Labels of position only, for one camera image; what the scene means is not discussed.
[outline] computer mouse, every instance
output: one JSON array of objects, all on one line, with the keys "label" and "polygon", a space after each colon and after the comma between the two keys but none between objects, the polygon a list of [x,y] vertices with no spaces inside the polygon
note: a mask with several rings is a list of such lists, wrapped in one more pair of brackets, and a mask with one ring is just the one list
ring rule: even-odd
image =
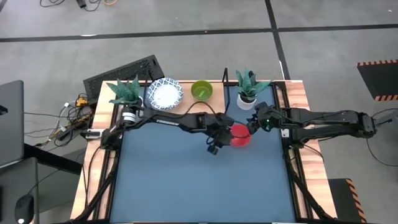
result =
[{"label": "computer mouse", "polygon": [[30,194],[18,199],[15,204],[15,221],[18,224],[30,223],[34,216],[34,199]]}]

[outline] yellow cable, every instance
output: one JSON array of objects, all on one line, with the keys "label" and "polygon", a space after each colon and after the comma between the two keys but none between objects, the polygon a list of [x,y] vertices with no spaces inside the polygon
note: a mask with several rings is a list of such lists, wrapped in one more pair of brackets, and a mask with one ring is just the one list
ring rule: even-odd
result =
[{"label": "yellow cable", "polygon": [[107,3],[106,0],[103,0],[104,4],[107,6],[111,6],[113,4],[115,4],[118,0],[114,0],[113,2]]}]

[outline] green plant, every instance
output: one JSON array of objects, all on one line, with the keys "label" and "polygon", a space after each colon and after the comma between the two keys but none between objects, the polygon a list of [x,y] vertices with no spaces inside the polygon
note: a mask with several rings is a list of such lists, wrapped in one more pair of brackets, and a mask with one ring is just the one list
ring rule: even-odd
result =
[{"label": "green plant", "polygon": [[256,84],[256,74],[250,72],[247,68],[244,69],[244,76],[242,77],[240,71],[236,71],[239,87],[241,91],[239,94],[249,101],[256,99],[256,94],[265,90],[271,82],[260,82]]},{"label": "green plant", "polygon": [[126,84],[118,80],[118,85],[112,83],[107,83],[107,85],[118,97],[117,100],[110,100],[110,103],[132,105],[138,103],[139,82],[137,77],[132,82],[127,81]]}]

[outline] orange and black striped tape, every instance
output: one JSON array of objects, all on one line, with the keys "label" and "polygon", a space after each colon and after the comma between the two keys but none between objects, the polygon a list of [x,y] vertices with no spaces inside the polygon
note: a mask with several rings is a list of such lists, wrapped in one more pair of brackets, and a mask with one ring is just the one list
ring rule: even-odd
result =
[{"label": "orange and black striped tape", "polygon": [[398,63],[398,60],[380,60],[380,61],[373,61],[373,62],[358,62],[356,66],[365,66],[365,65],[382,65],[388,63]]},{"label": "orange and black striped tape", "polygon": [[355,206],[358,209],[359,216],[361,217],[362,223],[366,223],[366,218],[365,214],[363,213],[362,205],[359,202],[358,194],[356,193],[354,183],[351,179],[346,179],[347,184],[349,185],[349,189],[351,190],[351,193],[353,193],[353,199],[355,201]]}]

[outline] black metal frame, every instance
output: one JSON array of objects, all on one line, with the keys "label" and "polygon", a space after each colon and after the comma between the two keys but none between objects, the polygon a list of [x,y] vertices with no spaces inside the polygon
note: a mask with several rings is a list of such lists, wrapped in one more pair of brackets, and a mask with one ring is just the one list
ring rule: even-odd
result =
[{"label": "black metal frame", "polygon": [[[227,102],[226,102],[226,109],[225,109],[225,113],[227,113],[228,108],[229,108],[229,104],[230,104],[230,101],[231,101],[231,97],[230,97],[230,94],[229,94],[229,87],[238,85],[238,82],[232,82],[231,83],[229,81],[228,69],[227,68],[225,68],[225,70],[224,70],[222,82],[223,82],[223,85],[227,88],[227,93],[226,93]],[[145,99],[145,95],[146,95],[145,91],[146,91],[146,88],[148,86],[148,83],[145,82],[145,83],[141,84],[141,86],[145,87],[145,89],[144,89],[144,99],[143,99],[144,100],[143,103],[145,104],[145,101],[146,101],[146,99]],[[270,83],[270,87],[271,87],[271,90],[272,90],[272,95],[273,95],[274,102],[275,102],[275,105],[276,105],[277,109],[280,110],[279,95],[278,95],[278,92],[277,92],[278,88],[282,92],[282,97],[283,97],[283,100],[284,100],[285,107],[289,107],[289,99],[287,98],[287,92],[286,92],[285,83],[284,82],[272,82],[272,83]],[[111,126],[113,126],[115,124],[116,120],[117,120],[117,117],[118,117],[117,111],[118,111],[118,107],[115,105],[114,109],[113,109]],[[282,138],[281,138],[281,141],[282,141],[282,149],[284,151],[284,156],[289,155],[289,146],[287,145],[286,142],[284,142],[282,140]],[[302,163],[301,163],[300,153],[298,152],[298,150],[295,150],[294,153],[295,153],[295,156],[297,158],[296,159],[296,165],[297,165],[297,168],[298,168],[299,177],[300,177],[301,181],[305,184],[305,186],[307,186],[306,182],[305,182],[305,176],[304,176],[303,167],[302,167]],[[119,151],[119,153],[116,153],[115,157],[119,158],[120,155],[121,155],[121,151]],[[109,159],[110,159],[109,157],[110,157],[110,153],[106,153],[105,158],[104,158],[104,163],[103,163],[103,169],[101,170],[101,176],[105,176],[105,173],[106,173],[106,170],[107,170],[107,166],[109,164]],[[293,208],[294,208],[294,212],[295,212],[295,219],[299,220],[299,219],[301,219],[299,201],[298,201],[298,198],[297,198],[297,191],[296,191],[295,184],[294,184],[294,181],[293,181],[293,178],[292,178],[292,174],[289,172],[289,164],[288,164],[288,162],[290,162],[290,161],[285,159],[286,168],[287,168],[287,175],[288,175],[288,179],[289,179],[290,193],[291,193],[291,196],[292,196],[292,199],[293,199],[292,203],[293,203]],[[114,178],[113,182],[111,183],[110,189],[109,189],[109,197],[108,197],[108,203],[106,205],[105,220],[109,220],[110,216],[111,216],[112,206],[113,206],[114,189],[115,189],[115,184],[116,184],[117,177],[118,177],[118,166],[116,167],[116,170],[115,170],[115,178]],[[308,217],[311,216],[311,218],[312,218],[312,209],[311,209],[311,207],[309,206],[309,203],[306,200],[305,200],[305,209],[306,209],[306,212],[307,212],[307,216]],[[97,216],[94,216],[93,219],[98,219],[98,212],[97,212]]]},{"label": "black metal frame", "polygon": [[29,144],[24,144],[24,158],[35,157],[40,164],[57,168],[71,174],[80,175],[82,165],[78,162],[46,152]]}]

